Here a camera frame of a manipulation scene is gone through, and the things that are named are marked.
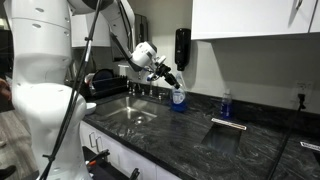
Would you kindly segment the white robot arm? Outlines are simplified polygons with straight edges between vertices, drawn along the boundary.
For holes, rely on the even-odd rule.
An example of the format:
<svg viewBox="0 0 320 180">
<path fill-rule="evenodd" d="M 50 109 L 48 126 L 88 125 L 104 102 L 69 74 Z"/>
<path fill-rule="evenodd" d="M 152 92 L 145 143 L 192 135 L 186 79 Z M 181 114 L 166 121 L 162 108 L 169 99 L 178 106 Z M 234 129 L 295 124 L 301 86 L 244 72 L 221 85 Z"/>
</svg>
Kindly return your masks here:
<svg viewBox="0 0 320 180">
<path fill-rule="evenodd" d="M 86 100 L 79 82 L 64 84 L 72 62 L 71 17 L 102 17 L 132 69 L 147 69 L 150 81 L 163 77 L 175 88 L 177 80 L 152 43 L 130 49 L 135 16 L 127 0 L 5 0 L 4 8 L 13 36 L 12 103 L 31 130 L 36 180 L 91 180 L 80 140 Z"/>
</svg>

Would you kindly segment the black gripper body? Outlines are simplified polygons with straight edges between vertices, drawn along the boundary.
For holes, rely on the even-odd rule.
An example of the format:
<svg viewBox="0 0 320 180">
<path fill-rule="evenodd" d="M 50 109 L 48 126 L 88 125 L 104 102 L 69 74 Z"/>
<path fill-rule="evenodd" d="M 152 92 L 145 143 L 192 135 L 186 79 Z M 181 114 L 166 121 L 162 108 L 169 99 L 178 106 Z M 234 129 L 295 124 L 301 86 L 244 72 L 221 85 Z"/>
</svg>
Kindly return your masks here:
<svg viewBox="0 0 320 180">
<path fill-rule="evenodd" d="M 147 69 L 149 75 L 147 76 L 148 81 L 158 80 L 160 77 L 163 77 L 165 81 L 173 86 L 175 89 L 180 88 L 180 84 L 176 78 L 170 73 L 171 68 L 164 64 L 166 60 L 165 56 L 157 57 L 152 60 L 151 65 Z"/>
</svg>

